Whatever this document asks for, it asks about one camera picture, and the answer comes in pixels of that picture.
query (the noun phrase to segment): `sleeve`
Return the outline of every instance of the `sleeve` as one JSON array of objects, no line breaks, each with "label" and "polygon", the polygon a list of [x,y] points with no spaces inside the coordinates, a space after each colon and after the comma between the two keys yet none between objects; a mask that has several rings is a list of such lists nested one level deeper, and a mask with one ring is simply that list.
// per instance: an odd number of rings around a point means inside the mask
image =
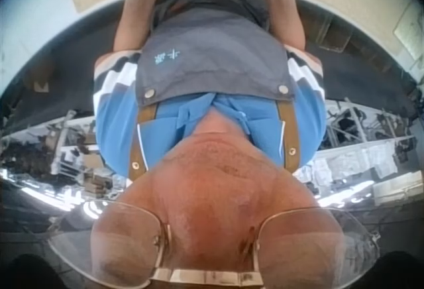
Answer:
[{"label": "sleeve", "polygon": [[323,69],[306,53],[286,49],[289,72],[296,82],[294,105],[303,166],[318,151],[327,130]]},{"label": "sleeve", "polygon": [[128,173],[137,104],[135,78],[140,52],[118,52],[98,65],[93,107],[96,141],[106,163],[118,174]]}]

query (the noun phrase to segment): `white stripe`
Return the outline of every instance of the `white stripe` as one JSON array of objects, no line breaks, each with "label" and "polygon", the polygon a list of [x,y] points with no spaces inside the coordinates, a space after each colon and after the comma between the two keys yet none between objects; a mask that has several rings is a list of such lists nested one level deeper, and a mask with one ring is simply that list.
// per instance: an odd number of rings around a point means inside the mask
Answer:
[{"label": "white stripe", "polygon": [[286,122],[282,121],[282,126],[281,126],[281,138],[280,138],[280,148],[278,149],[278,151],[280,151],[280,158],[283,160],[283,139],[284,139],[284,129],[286,127]]},{"label": "white stripe", "polygon": [[103,72],[106,72],[107,70],[111,69],[118,60],[120,60],[123,57],[131,57],[133,54],[140,53],[138,50],[124,50],[122,52],[115,52],[111,54],[109,57],[105,58],[104,61],[102,61],[94,71],[94,79],[97,79],[100,74]]},{"label": "white stripe", "polygon": [[286,50],[289,52],[294,53],[297,57],[303,59],[307,65],[317,74],[323,75],[323,67],[318,64],[316,61],[314,61],[311,57],[309,57],[305,52],[302,52],[296,48],[293,48],[288,45],[284,45],[286,47]]},{"label": "white stripe", "polygon": [[312,71],[307,66],[299,67],[299,64],[294,58],[290,58],[288,61],[289,73],[293,76],[294,80],[298,82],[300,79],[305,78],[307,83],[311,86],[312,90],[318,91],[321,94],[323,100],[325,100],[324,89],[318,84],[317,79],[312,74]]},{"label": "white stripe", "polygon": [[131,86],[131,84],[135,81],[136,71],[137,65],[131,62],[127,62],[120,72],[114,72],[113,70],[111,70],[107,73],[102,88],[93,96],[93,106],[95,115],[97,114],[97,109],[99,107],[101,96],[107,95],[108,93],[112,93],[113,88],[115,88],[117,84],[121,84],[127,87]]},{"label": "white stripe", "polygon": [[146,166],[146,171],[148,171],[148,165],[147,165],[147,161],[146,161],[146,156],[144,155],[143,142],[141,140],[141,128],[140,128],[140,125],[137,125],[137,133],[138,133],[138,141],[140,142],[141,155],[143,157],[144,165]]}]

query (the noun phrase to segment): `apron snap button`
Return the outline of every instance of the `apron snap button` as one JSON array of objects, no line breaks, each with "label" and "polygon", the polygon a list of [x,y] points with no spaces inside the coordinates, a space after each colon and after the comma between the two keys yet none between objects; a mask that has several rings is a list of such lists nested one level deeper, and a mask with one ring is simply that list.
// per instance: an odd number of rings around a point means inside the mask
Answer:
[{"label": "apron snap button", "polygon": [[287,95],[289,93],[289,88],[287,88],[286,86],[281,85],[280,87],[278,87],[278,91],[280,93],[282,93],[283,95]]},{"label": "apron snap button", "polygon": [[146,99],[150,99],[154,96],[155,93],[156,92],[154,91],[154,89],[150,89],[150,90],[146,91],[146,93],[144,94],[144,97]]}]

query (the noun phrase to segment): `eyeglasses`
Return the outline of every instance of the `eyeglasses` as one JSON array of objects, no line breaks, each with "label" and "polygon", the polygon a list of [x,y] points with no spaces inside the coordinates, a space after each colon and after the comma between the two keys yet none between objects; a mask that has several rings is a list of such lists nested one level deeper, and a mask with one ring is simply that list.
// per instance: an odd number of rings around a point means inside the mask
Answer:
[{"label": "eyeglasses", "polygon": [[48,230],[52,250],[86,278],[109,288],[172,284],[271,288],[344,288],[379,256],[376,237],[349,213],[309,208],[266,219],[248,251],[245,272],[169,268],[172,231],[131,205],[81,204]]}]

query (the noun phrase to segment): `brown apron strap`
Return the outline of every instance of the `brown apron strap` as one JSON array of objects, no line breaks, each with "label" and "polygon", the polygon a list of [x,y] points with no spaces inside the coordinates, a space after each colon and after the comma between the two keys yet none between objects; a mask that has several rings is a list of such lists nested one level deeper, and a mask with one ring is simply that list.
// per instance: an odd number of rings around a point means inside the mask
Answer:
[{"label": "brown apron strap", "polygon": [[[147,121],[154,120],[156,118],[156,112],[158,105],[148,105],[138,111],[136,125],[142,124]],[[138,141],[137,126],[134,131],[131,145],[130,164],[128,171],[128,178],[131,181],[135,181],[137,178],[146,173],[146,165],[144,164],[143,156],[141,154],[140,143]]]},{"label": "brown apron strap", "polygon": [[277,101],[280,120],[284,126],[284,168],[294,173],[300,164],[299,132],[297,131],[296,112],[293,103]]}]

